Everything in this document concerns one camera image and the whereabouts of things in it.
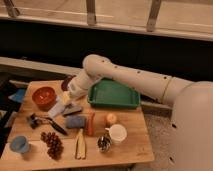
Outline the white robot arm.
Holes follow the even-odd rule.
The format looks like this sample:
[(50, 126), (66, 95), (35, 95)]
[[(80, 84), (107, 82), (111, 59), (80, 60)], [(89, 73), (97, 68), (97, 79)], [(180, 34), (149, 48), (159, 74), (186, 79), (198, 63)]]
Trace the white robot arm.
[(123, 67), (91, 54), (62, 95), (62, 104), (87, 94), (110, 78), (172, 108), (169, 171), (213, 171), (213, 82), (193, 82), (174, 76)]

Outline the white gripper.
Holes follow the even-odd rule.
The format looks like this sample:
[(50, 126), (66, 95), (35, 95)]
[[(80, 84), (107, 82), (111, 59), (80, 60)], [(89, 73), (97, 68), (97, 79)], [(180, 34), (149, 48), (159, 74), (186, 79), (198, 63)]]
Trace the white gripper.
[(81, 70), (69, 83), (68, 91), (64, 91), (61, 101), (64, 106), (71, 103), (72, 98), (80, 98), (87, 94), (88, 90), (95, 84), (96, 78), (90, 76), (85, 70)]

